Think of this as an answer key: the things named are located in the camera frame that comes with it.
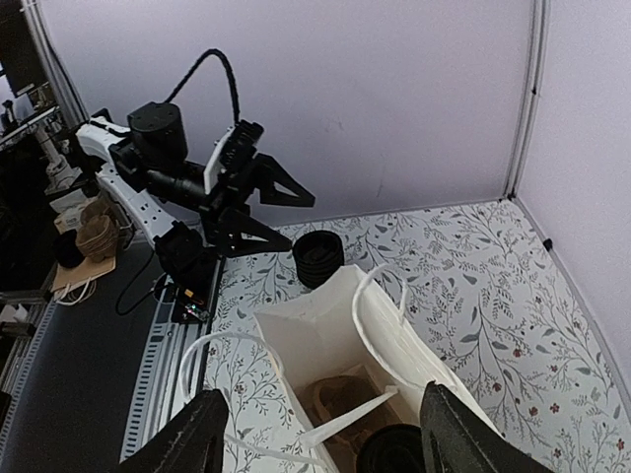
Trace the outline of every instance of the purple wall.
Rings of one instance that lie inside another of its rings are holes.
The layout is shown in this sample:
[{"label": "purple wall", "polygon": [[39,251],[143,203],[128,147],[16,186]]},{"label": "purple wall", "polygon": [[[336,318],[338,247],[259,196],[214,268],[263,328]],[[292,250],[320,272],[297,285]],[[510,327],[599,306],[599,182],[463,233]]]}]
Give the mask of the purple wall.
[{"label": "purple wall", "polygon": [[631,3],[551,5],[519,195],[631,386]]},{"label": "purple wall", "polygon": [[[163,100],[198,54],[230,57],[260,149],[317,197],[268,223],[500,196],[526,67],[530,2],[46,0],[89,111]],[[177,98],[190,157],[230,124],[218,63]]]}]

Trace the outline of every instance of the black cable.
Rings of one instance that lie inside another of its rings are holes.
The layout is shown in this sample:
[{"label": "black cable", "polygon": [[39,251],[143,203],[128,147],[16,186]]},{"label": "black cable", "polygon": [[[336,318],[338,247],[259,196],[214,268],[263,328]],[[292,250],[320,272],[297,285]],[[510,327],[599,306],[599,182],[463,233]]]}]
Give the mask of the black cable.
[{"label": "black cable", "polygon": [[134,274],[133,278],[131,278],[131,281],[129,281],[129,283],[127,283],[127,285],[123,288],[123,290],[118,295],[118,299],[116,299],[116,305],[114,306],[114,310],[116,311],[116,313],[118,315],[123,316],[123,315],[127,315],[127,314],[131,313],[134,308],[136,308],[138,305],[143,303],[145,301],[145,299],[147,299],[149,296],[151,296],[153,294],[155,288],[151,288],[151,291],[149,291],[142,298],[140,298],[138,301],[136,301],[130,308],[127,308],[126,310],[121,310],[120,309],[120,303],[122,302],[122,298],[127,293],[127,290],[134,284],[136,279],[138,279],[138,277],[142,273],[144,273],[145,270],[149,267],[149,265],[151,264],[151,261],[154,259],[154,254],[156,254],[156,251],[154,251],[152,249],[151,250],[151,254],[149,255],[149,259],[147,259],[145,264],[143,264],[142,267],[136,272],[136,274]]},{"label": "black cable", "polygon": [[181,89],[186,85],[186,83],[195,73],[197,68],[201,66],[202,62],[204,62],[206,58],[210,56],[218,57],[221,63],[223,64],[224,69],[226,69],[226,77],[228,78],[228,86],[230,87],[230,98],[232,99],[232,103],[233,103],[233,118],[235,120],[235,124],[237,124],[239,123],[239,115],[241,113],[239,109],[239,94],[237,94],[237,80],[235,79],[235,74],[233,72],[232,66],[230,65],[230,61],[228,60],[228,57],[226,57],[226,54],[224,54],[219,49],[208,49],[201,56],[199,56],[199,58],[195,61],[192,67],[188,69],[188,72],[186,73],[186,75],[183,77],[181,81],[179,81],[179,84],[175,86],[174,91],[171,92],[171,94],[167,97],[165,101],[166,102],[172,101],[175,98],[175,96],[179,94],[179,91],[181,91]]}]

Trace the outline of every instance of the wire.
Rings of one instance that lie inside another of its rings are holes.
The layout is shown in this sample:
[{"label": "wire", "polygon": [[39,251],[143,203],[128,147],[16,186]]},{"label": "wire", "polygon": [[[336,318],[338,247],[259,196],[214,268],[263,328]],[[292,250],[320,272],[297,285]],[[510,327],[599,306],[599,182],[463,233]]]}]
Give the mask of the wire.
[{"label": "wire", "polygon": [[87,300],[90,298],[90,296],[92,294],[95,293],[95,290],[97,289],[97,281],[92,281],[90,279],[88,279],[88,281],[86,281],[86,284],[84,285],[84,289],[81,292],[81,294],[79,296],[77,296],[77,291],[79,291],[79,288],[75,289],[74,291],[70,291],[68,292],[68,287],[66,287],[66,289],[64,290],[63,294],[59,297],[59,299],[57,300],[57,303],[60,305],[76,305],[76,304],[80,304],[83,301]]},{"label": "wire", "polygon": [[156,301],[156,303],[158,303],[159,305],[162,304],[173,304],[174,302],[171,301],[169,303],[166,303],[164,301],[164,298],[161,297],[162,294],[162,290],[166,289],[168,286],[174,286],[174,283],[168,283],[167,282],[167,273],[163,273],[162,276],[160,276],[157,280],[156,283],[154,284],[154,289],[152,289],[151,293],[154,297],[154,301]]},{"label": "wire", "polygon": [[149,258],[147,259],[145,264],[143,264],[142,267],[136,272],[136,274],[134,274],[133,278],[131,278],[131,281],[127,283],[127,285],[123,288],[123,290],[118,295],[118,299],[116,299],[116,305],[114,306],[114,310],[116,311],[116,314],[120,315],[121,317],[131,313],[138,305],[143,303],[145,299],[147,299],[149,296],[153,294],[155,288],[152,288],[151,291],[147,292],[142,298],[136,301],[130,308],[127,308],[126,310],[120,309],[120,303],[122,302],[122,298],[127,293],[127,290],[134,284],[136,279],[138,279],[138,277],[146,271],[146,269],[151,264],[151,261],[154,259],[155,254],[156,254],[156,251],[152,249],[151,254],[149,255]]},{"label": "wire", "polygon": [[237,124],[239,123],[239,115],[240,115],[239,94],[237,93],[237,80],[235,79],[235,73],[233,72],[233,68],[230,65],[230,61],[228,60],[228,57],[226,57],[226,54],[224,54],[219,49],[208,49],[204,51],[204,53],[201,56],[199,56],[199,58],[195,61],[192,67],[188,69],[188,72],[186,73],[186,75],[182,78],[181,81],[179,81],[179,84],[175,86],[175,89],[170,93],[170,95],[167,97],[165,101],[166,102],[172,101],[177,96],[177,94],[179,94],[179,91],[181,91],[181,89],[186,85],[188,80],[193,76],[197,68],[201,66],[202,62],[204,62],[206,58],[210,56],[218,57],[221,63],[223,64],[224,69],[226,70],[228,86],[230,87],[230,98],[233,103],[233,118],[235,120],[235,124]]}]

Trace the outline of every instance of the black cup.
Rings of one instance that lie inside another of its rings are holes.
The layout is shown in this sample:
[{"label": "black cup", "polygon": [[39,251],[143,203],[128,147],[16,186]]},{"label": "black cup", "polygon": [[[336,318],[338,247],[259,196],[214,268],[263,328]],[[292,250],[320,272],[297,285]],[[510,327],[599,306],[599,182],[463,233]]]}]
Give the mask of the black cup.
[{"label": "black cup", "polygon": [[372,434],[357,455],[357,473],[425,473],[420,427],[397,424]]},{"label": "black cup", "polygon": [[83,263],[84,255],[77,248],[76,238],[77,231],[69,230],[58,236],[52,243],[52,254],[59,265],[64,268],[76,268]]},{"label": "black cup", "polygon": [[344,265],[342,240],[333,232],[320,230],[303,235],[292,252],[298,279],[310,289],[324,284]]}]

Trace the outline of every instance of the leaf pattern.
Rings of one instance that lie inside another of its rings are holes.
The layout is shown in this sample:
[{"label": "leaf pattern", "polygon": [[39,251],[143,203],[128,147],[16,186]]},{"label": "leaf pattern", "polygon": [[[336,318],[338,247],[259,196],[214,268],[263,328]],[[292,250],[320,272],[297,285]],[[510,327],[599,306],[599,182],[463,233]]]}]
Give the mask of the leaf pattern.
[{"label": "leaf pattern", "polygon": [[[631,427],[593,332],[522,211],[509,201],[283,227],[292,240],[330,230],[347,264],[397,266],[407,317],[511,444],[559,472],[631,471]],[[400,298],[398,278],[381,284]],[[257,307],[307,291],[291,253],[229,260],[214,330],[257,333]],[[227,432],[294,454],[304,430],[266,353],[248,341],[209,347],[207,387],[230,406]],[[224,470],[313,471],[226,445]]]}]

